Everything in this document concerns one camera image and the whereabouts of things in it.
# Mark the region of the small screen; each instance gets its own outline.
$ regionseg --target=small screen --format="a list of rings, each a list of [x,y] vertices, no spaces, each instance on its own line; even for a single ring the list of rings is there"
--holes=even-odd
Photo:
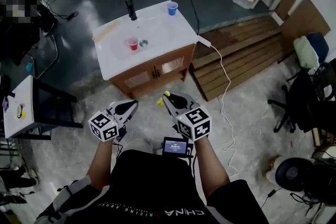
[[[187,151],[187,142],[181,141],[166,141],[164,151],[170,153],[185,154]]]

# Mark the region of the wooden pallet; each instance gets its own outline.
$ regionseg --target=wooden pallet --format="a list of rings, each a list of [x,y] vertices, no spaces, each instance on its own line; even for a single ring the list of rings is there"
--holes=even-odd
[[[223,56],[222,64],[231,79],[229,89],[232,89],[284,56],[280,33],[275,21],[265,16],[202,36]],[[190,72],[207,101],[223,94],[228,85],[220,56],[213,48],[202,44],[197,44]]]

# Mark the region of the faucet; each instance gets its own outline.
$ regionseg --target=faucet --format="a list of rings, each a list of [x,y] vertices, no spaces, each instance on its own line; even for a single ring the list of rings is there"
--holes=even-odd
[[[130,16],[131,20],[136,20],[137,17],[136,17],[136,14],[135,14],[133,0],[125,1],[125,3],[126,3],[126,6],[127,6],[128,15]]]

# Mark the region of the concrete floor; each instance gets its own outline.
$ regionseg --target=concrete floor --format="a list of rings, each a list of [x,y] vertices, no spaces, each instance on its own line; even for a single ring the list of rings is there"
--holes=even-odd
[[[92,84],[102,81],[99,72],[92,30],[127,13],[125,0],[45,0],[51,3],[54,12],[69,15],[78,11],[79,15],[70,21],[58,18],[58,25],[53,31],[58,50],[59,61],[43,77],[42,81],[58,88],[69,90],[70,85],[84,78],[95,80]],[[133,0],[136,9],[141,9],[166,0]],[[173,0],[187,21],[196,29],[196,19],[190,0]],[[234,4],[232,0],[194,0],[198,17],[201,21],[201,32],[217,28],[235,20],[252,18],[268,12],[262,3],[253,10],[245,10]],[[41,37],[39,49],[31,50],[36,56],[38,72],[47,66],[55,57],[50,42]],[[12,78],[12,86],[18,85],[26,76],[26,63],[31,59],[26,56],[17,67],[9,60],[2,61],[0,71]]]
[[[121,143],[127,145],[135,138],[145,138],[156,147],[163,141],[164,136],[177,136],[171,128],[173,124],[166,109],[157,107],[156,101],[167,89],[188,93],[197,102],[204,104],[213,117],[213,132],[209,139],[231,180],[246,180],[257,201],[262,205],[267,194],[279,188],[264,177],[268,161],[278,155],[284,158],[309,158],[314,151],[310,132],[305,134],[298,129],[293,134],[286,129],[276,134],[273,132],[283,111],[268,105],[267,99],[284,100],[281,85],[296,72],[296,69],[297,64],[289,58],[279,65],[273,64],[227,93],[224,99],[224,113],[234,128],[236,154],[231,164],[238,169],[238,175],[234,175],[235,171],[228,166],[233,152],[223,152],[233,140],[230,137],[230,126],[220,115],[219,99],[206,103],[189,75],[184,83],[173,82],[143,96],[139,100],[138,112],[127,123],[128,133]],[[23,223],[33,223],[38,214],[54,199],[56,189],[86,174],[98,144],[98,140],[90,132],[87,120],[110,102],[122,99],[122,94],[113,86],[102,87],[76,105],[76,117],[83,122],[84,129],[59,127],[52,130],[51,141],[20,141],[22,155],[28,166],[37,170],[40,178],[38,192],[26,196],[28,204],[13,206]],[[148,122],[151,122],[152,129],[149,128]],[[112,167],[115,164],[116,152],[117,149],[114,148]],[[197,162],[195,168],[197,189],[204,198]],[[271,224],[304,224],[308,221],[305,217],[307,209],[308,206],[294,201],[289,196],[289,191],[280,190],[267,200],[263,211]]]

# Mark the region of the white sink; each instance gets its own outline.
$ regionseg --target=white sink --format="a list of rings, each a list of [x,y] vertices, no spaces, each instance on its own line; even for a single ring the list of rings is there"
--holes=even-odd
[[[169,2],[137,11],[135,21],[127,14],[93,31],[99,66],[105,80],[167,52],[197,42],[195,31],[178,10],[174,16],[168,14]],[[138,49],[133,51],[127,44],[127,39],[131,37],[147,40],[148,45],[141,47],[139,44]]]

